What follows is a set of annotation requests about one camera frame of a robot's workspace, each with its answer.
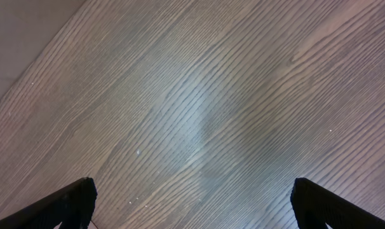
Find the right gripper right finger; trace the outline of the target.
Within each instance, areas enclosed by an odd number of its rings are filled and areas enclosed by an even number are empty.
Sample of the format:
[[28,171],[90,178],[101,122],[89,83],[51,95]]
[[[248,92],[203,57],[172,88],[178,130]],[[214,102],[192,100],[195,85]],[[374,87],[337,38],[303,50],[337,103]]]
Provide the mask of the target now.
[[295,179],[290,202],[300,229],[385,229],[385,220],[304,177]]

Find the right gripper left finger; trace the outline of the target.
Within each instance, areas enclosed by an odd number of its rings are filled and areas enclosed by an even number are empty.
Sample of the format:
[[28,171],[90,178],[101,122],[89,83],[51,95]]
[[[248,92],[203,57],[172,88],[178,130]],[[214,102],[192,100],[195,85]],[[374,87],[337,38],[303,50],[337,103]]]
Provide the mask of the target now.
[[0,220],[0,229],[88,228],[95,210],[94,180],[83,177]]

